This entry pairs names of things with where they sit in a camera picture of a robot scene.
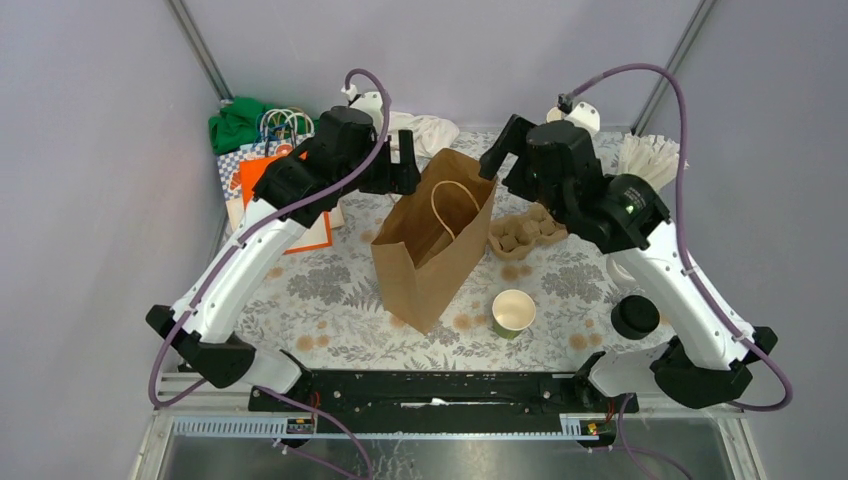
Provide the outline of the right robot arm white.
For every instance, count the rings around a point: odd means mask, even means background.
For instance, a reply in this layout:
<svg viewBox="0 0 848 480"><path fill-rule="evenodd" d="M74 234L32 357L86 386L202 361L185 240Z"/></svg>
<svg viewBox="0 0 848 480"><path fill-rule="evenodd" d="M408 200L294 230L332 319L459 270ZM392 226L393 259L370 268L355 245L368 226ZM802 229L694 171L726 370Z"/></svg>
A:
<svg viewBox="0 0 848 480"><path fill-rule="evenodd" d="M508 155L516 160L504 179L507 190L544 206L643 290L634 320L621 307L614 309L615 330L633 340L645 337L650 310L674 329L668 342L650 349L591 356L573 386L577 405L597 412L613 397L647 393L662 393L691 409L738 405L753 378L750 365L772 350L776 334L741 319L699 277L654 188L630 173L604 173L590 133L568 120L538 125L510 117L481 156L481 176L495 177Z"/></svg>

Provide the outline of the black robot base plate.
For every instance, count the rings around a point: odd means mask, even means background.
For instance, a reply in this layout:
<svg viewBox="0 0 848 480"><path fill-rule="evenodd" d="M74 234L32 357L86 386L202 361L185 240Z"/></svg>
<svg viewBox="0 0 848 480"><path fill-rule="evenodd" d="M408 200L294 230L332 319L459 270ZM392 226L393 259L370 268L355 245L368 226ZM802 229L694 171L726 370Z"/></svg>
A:
<svg viewBox="0 0 848 480"><path fill-rule="evenodd" d="M349 430L459 424L539 426L556 415L603 421L619 410L636 413L637 399L608 399L571 373L498 371L305 371L278 400L258 388L248 409L300 413L305 406L334 416Z"/></svg>

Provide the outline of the brown pulp cup carrier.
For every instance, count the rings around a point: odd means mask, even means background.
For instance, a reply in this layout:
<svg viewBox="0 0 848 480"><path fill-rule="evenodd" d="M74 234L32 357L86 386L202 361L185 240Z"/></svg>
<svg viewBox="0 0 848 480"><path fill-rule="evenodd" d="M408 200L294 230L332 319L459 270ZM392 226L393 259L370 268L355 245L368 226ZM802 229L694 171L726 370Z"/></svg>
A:
<svg viewBox="0 0 848 480"><path fill-rule="evenodd" d="M569 232L540 204L534 203L522 214L491 221L488 246L504 261L524 260L534 248L550 246L567 238Z"/></svg>

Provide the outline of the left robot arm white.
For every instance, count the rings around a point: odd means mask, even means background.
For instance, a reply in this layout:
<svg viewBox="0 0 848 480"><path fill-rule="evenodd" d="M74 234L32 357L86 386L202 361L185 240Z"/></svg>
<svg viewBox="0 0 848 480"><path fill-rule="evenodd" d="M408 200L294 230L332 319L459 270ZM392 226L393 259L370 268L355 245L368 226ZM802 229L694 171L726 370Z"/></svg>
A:
<svg viewBox="0 0 848 480"><path fill-rule="evenodd" d="M265 167L239 226L190 291L171 306L153 306L146 323L213 386L244 382L272 390L285 410L304 407L311 387L301 366L240 339L239 315L283 252L342 196L415 192L421 174L413 134L403 129L396 139L394 162L371 115L350 106L324 112L312 137Z"/></svg>

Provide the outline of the brown paper bag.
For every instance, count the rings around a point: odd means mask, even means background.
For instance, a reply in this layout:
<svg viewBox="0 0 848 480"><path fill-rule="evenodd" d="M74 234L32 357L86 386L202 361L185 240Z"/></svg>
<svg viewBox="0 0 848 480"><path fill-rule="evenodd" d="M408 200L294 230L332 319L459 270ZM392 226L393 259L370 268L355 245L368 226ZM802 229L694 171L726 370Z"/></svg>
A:
<svg viewBox="0 0 848 480"><path fill-rule="evenodd" d="M479 170L466 154L439 151L371 243L384 309L424 335L484 255L496 181Z"/></svg>

